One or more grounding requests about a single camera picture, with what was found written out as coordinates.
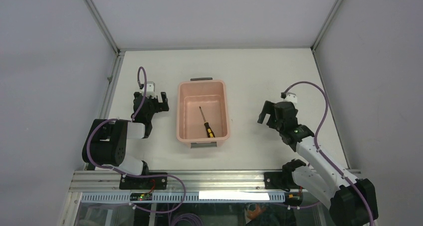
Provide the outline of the black yellow screwdriver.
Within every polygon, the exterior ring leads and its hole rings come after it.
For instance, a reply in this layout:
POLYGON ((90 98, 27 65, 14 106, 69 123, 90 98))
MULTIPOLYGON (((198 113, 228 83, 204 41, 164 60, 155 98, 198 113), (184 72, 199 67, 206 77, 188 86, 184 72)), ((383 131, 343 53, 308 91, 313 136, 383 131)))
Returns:
POLYGON ((214 131, 211 129, 209 122, 206 120, 205 115, 203 113, 202 107, 199 107, 203 121, 204 121, 204 127, 206 129, 206 133, 208 138, 215 138, 214 131))

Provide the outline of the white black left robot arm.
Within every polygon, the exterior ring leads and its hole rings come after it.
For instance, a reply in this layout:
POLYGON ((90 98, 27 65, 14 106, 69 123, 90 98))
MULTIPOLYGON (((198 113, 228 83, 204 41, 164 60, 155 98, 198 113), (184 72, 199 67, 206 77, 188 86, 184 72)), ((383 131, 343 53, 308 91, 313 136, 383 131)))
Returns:
POLYGON ((257 123, 263 99, 227 102, 222 93, 180 97, 176 127, 168 119, 152 128, 154 99, 143 103, 136 122, 93 122, 82 156, 103 167, 140 175, 154 170, 266 170, 280 159, 276 137, 257 123))

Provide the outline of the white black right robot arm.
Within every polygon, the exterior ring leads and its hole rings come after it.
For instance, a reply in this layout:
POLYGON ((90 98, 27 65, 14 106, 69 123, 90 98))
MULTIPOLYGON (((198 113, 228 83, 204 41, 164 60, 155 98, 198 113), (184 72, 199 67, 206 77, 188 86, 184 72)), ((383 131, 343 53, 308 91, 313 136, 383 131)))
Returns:
POLYGON ((375 187, 369 179, 359 179, 324 152, 317 135, 299 124, 294 103, 265 101, 258 123, 269 115, 267 126, 276 130, 282 142, 304 158, 282 166, 280 176, 270 183, 289 191, 305 188, 328 210, 337 226, 373 226, 378 218, 375 187))

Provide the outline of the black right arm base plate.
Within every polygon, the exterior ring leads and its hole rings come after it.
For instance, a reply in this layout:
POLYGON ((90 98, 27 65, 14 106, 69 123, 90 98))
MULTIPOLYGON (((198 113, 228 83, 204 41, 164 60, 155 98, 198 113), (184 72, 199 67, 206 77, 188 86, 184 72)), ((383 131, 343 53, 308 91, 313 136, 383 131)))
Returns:
POLYGON ((300 189, 300 186, 295 184, 291 172, 264 172, 263 176, 266 189, 279 189, 286 192, 300 189))

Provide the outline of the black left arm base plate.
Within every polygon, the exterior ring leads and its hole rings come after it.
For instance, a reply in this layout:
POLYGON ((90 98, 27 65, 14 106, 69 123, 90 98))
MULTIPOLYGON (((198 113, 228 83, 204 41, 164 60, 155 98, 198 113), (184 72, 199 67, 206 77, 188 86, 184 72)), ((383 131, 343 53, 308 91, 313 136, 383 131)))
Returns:
POLYGON ((165 190, 167 188, 168 174, 165 172, 150 173, 150 178, 121 177, 120 190, 165 190))

